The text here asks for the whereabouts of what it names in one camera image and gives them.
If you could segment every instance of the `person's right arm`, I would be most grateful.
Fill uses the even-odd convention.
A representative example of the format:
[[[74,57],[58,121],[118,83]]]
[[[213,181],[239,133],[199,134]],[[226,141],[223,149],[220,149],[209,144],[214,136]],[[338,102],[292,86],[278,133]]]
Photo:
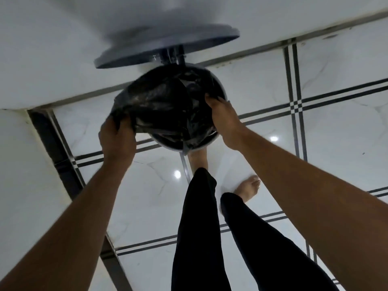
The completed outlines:
[[[388,290],[388,205],[255,134],[229,102],[206,102],[225,144],[241,152],[342,286]]]

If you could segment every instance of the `black plastic bag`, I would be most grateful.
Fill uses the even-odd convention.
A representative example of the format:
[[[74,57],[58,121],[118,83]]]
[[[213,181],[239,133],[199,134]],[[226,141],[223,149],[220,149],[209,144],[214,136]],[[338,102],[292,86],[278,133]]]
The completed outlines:
[[[149,133],[162,146],[186,154],[217,136],[205,93],[225,98],[210,71],[177,64],[159,66],[119,93],[111,114],[117,126],[129,114],[135,132]]]

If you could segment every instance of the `pant leg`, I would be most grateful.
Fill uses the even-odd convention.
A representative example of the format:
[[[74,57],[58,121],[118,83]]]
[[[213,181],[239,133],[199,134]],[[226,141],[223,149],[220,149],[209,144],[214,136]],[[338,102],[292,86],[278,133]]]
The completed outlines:
[[[199,168],[187,189],[172,269],[172,291],[230,291],[221,249],[216,185],[208,171]]]
[[[221,196],[221,209],[260,291],[336,290],[328,275],[233,194]]]

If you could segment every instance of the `white wall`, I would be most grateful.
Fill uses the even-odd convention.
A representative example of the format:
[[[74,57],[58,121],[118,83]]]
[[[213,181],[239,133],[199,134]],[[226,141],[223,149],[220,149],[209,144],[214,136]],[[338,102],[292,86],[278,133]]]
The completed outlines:
[[[70,204],[27,112],[0,110],[0,278]],[[91,290],[116,290],[99,260]]]
[[[388,0],[0,0],[0,108],[38,106],[136,79],[147,66],[97,70],[101,39],[126,28],[225,23],[235,41],[187,57],[199,62],[356,19]]]

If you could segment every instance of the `bare foot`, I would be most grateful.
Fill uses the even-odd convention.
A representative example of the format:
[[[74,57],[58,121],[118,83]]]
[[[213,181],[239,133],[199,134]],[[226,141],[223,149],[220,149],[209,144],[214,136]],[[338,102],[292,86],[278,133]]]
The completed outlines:
[[[242,181],[233,193],[240,196],[244,203],[246,203],[257,194],[260,183],[261,181],[258,176],[250,176],[245,181]]]
[[[191,171],[195,174],[198,168],[209,169],[208,166],[208,152],[206,147],[201,150],[191,151],[187,154],[191,166]]]

